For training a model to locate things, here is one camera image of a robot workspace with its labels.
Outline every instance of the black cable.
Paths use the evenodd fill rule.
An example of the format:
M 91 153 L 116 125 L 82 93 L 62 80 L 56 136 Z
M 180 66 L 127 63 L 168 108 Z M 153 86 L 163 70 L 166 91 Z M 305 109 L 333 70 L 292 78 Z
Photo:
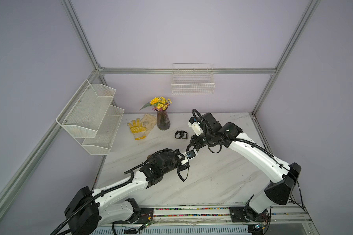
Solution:
M 97 198 L 105 195 L 108 192 L 111 192 L 113 190 L 116 190 L 118 188 L 121 188 L 123 186 L 126 186 L 127 184 L 131 183 L 133 178 L 135 177 L 135 173 L 131 170 L 124 172 L 124 174 L 131 174 L 131 177 L 129 178 L 129 180 L 127 180 L 126 182 L 114 186 L 112 188 L 109 188 L 103 192 L 100 192 L 99 194 L 95 195 L 94 197 L 92 197 L 90 200 L 86 201 L 84 204 L 82 204 L 79 208 L 77 208 L 68 218 L 66 218 L 66 220 L 63 221 L 63 223 L 61 223 L 50 235 L 56 235 L 73 217 L 75 217 L 82 209 L 85 209 L 88 205 L 90 205 L 91 203 L 95 203 L 94 200 L 96 200 Z
M 182 175 L 180 174 L 180 171 L 179 171 L 179 164 L 180 164 L 180 163 L 178 163 L 177 166 L 176 166 L 176 172 L 177 172 L 179 178 L 180 178 L 183 182 L 187 180 L 188 172 L 190 171 L 190 160 L 189 160 L 188 157 L 187 157 L 187 160 L 188 160 L 188 163 L 187 163 L 187 164 L 188 164 L 188 168 L 187 168 L 187 176 L 186 176 L 185 179 L 182 177 Z
M 137 168 L 144 166 L 144 165 L 147 164 L 154 156 L 156 156 L 157 154 L 160 154 L 160 153 L 164 153 L 164 152 L 175 153 L 175 154 L 181 156 L 182 159 L 184 159 L 184 155 L 181 154 L 181 153 L 179 153 L 179 152 L 177 152 L 177 151 L 168 150 L 168 149 L 163 149 L 163 150 L 159 150 L 159 151 L 153 153 L 148 159 L 146 159 L 145 162 L 141 163 L 140 165 L 135 166 L 134 168 L 130 169 L 130 171 L 136 170 Z
M 299 207 L 301 207 L 301 209 L 302 209 L 303 211 L 305 211 L 305 209 L 304 209 L 300 204 L 298 204 L 296 201 L 292 200 L 291 198 L 289 198 L 289 201 L 291 201 L 291 202 L 294 203 L 294 204 L 297 204 Z
M 298 190 L 299 190 L 299 195 L 300 195 L 300 197 L 301 197 L 301 204 L 302 204 L 302 207 L 301 207 L 301 208 L 303 209 L 303 211 L 305 211 L 305 209 L 304 209 L 304 208 L 305 208 L 305 205 L 303 204 L 301 187 L 299 186 L 299 182 L 298 182 L 297 177 L 294 176 L 294 174 L 293 174 L 290 170 L 286 169 L 283 164 L 280 164 L 280 163 L 274 158 L 273 154 L 272 154 L 272 153 L 269 153 L 265 148 L 262 148 L 261 146 L 257 145 L 256 143 L 250 142 L 250 141 L 248 141 L 248 140 L 246 140 L 246 139 L 229 138 L 229 139 L 220 140 L 220 141 L 218 141 L 217 143 L 221 145 L 221 144 L 223 144 L 223 143 L 225 143 L 225 142 L 231 142 L 231 141 L 243 142 L 243 143 L 246 143 L 246 144 L 251 145 L 252 147 L 255 147 L 255 148 L 260 149 L 262 152 L 264 152 L 264 153 L 267 154 L 270 158 L 272 158 L 280 167 L 282 167 L 282 168 L 284 168 L 285 170 L 287 170 L 287 171 L 290 173 L 290 175 L 293 176 L 293 178 L 294 178 L 294 179 L 296 180 L 296 182 L 297 182 Z
M 113 229 L 113 234 L 114 234 L 114 235 L 117 235 L 117 234 L 116 234 L 116 231 L 115 231 L 115 227 L 114 227 L 114 223 L 113 223 L 113 222 L 111 223 L 111 228 Z
M 263 235 L 265 235 L 266 232 L 268 232 L 269 226 L 271 225 L 271 207 L 269 207 L 269 223 L 268 223 L 268 227 L 267 230 L 265 232 L 263 232 Z
M 209 146 L 208 146 L 208 149 L 209 149 L 209 151 L 210 151 L 211 153 L 219 153 L 219 152 L 221 152 L 221 150 L 222 150 L 222 145 L 220 145 L 220 150 L 218 150 L 218 152 L 213 152 L 213 151 L 210 149 Z
M 65 235 L 65 234 L 70 233 L 70 232 L 71 232 L 71 230 L 67 229 L 67 230 L 65 230 L 65 231 L 63 231 L 61 233 L 58 233 L 57 235 Z
M 195 113 L 199 116 L 199 118 L 201 119 L 201 122 L 202 122 L 202 133 L 203 133 L 203 135 L 204 135 L 204 142 L 207 144 L 207 146 L 208 146 L 208 148 L 209 147 L 214 147 L 215 145 L 212 145 L 212 144 L 210 144 L 210 143 L 208 143 L 208 141 L 207 141 L 207 127 L 206 127 L 206 124 L 205 124 L 205 120 L 204 120 L 204 118 L 202 117 L 202 115 L 199 113 L 199 111 L 197 111 L 196 109 L 193 109 L 192 110 L 192 114 L 193 114 L 193 117 L 197 120 L 197 118 L 196 118 L 196 115 L 195 115 Z

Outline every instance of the white mesh shelf rack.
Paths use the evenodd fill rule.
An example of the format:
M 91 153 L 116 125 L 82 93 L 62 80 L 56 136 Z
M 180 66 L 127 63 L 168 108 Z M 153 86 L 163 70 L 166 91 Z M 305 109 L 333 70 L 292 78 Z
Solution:
M 66 115 L 64 109 L 56 121 L 90 155 L 108 154 L 124 110 L 111 105 L 115 89 L 87 80 L 81 86 L 85 89 L 72 109 Z
M 213 64 L 174 63 L 171 90 L 174 95 L 213 94 Z

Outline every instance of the beige cloth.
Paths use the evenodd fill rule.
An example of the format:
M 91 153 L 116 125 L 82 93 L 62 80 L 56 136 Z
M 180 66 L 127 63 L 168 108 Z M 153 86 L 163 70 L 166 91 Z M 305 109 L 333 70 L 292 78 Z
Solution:
M 151 132 L 153 127 L 156 125 L 157 117 L 150 114 L 145 114 L 143 119 L 141 119 L 141 123 L 146 128 L 145 137 L 147 137 L 149 132 Z

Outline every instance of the black bracket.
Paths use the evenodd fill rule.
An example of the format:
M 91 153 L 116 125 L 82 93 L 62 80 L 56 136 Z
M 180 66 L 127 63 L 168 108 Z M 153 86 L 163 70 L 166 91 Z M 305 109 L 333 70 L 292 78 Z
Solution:
M 130 223 L 129 221 L 115 221 L 114 224 L 144 224 L 146 221 L 148 221 L 149 216 L 153 217 L 153 208 L 141 208 L 140 215 L 138 217 L 138 220 L 135 221 L 134 223 Z
M 229 207 L 231 222 L 233 222 L 233 223 L 249 222 L 249 220 L 246 218 L 246 214 L 244 212 L 244 209 L 245 209 L 244 206 Z M 268 216 L 267 209 L 265 209 L 262 214 L 265 214 Z M 260 216 L 254 221 L 255 222 L 264 222 L 265 219 L 262 216 Z
M 188 139 L 188 133 L 185 132 L 184 130 L 177 130 L 174 137 L 177 139 Z

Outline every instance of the metal rail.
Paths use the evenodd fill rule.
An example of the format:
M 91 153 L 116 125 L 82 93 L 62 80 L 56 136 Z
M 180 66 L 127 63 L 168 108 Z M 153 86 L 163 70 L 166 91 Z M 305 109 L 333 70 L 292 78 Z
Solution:
M 190 71 L 193 68 L 180 68 Z M 172 68 L 99 68 L 101 74 L 172 74 Z M 213 74 L 274 74 L 275 68 L 213 68 Z
M 77 17 L 75 8 L 73 7 L 71 0 L 60 0 L 60 1 L 66 11 L 66 14 L 67 14 L 69 20 L 72 23 L 73 28 L 76 31 L 76 34 L 77 34 L 82 46 L 84 47 L 84 50 L 89 58 L 90 63 L 97 70 L 99 68 L 99 64 L 97 62 L 96 57 L 94 56 L 93 50 L 91 49 L 88 38 L 86 37 L 84 30 L 82 29 L 80 20 Z
M 303 30 L 306 28 L 307 23 L 309 22 L 310 18 L 312 17 L 312 14 L 314 13 L 315 9 L 318 7 L 319 3 L 320 3 L 320 0 L 311 0 L 308 6 L 306 7 L 300 21 L 298 22 L 296 29 L 292 34 L 292 37 L 290 38 L 287 44 L 287 47 L 285 48 L 284 52 L 282 53 L 282 56 L 280 57 L 277 63 L 276 73 L 274 75 L 271 75 L 271 77 L 269 78 L 267 85 L 265 86 L 259 100 L 257 101 L 254 107 L 254 110 L 252 111 L 253 115 L 256 115 L 258 113 L 260 106 L 262 106 L 265 98 L 267 97 L 268 93 L 271 91 L 271 88 L 274 82 L 276 81 L 287 59 L 292 53 L 292 50 L 294 49 L 298 39 L 301 37 Z

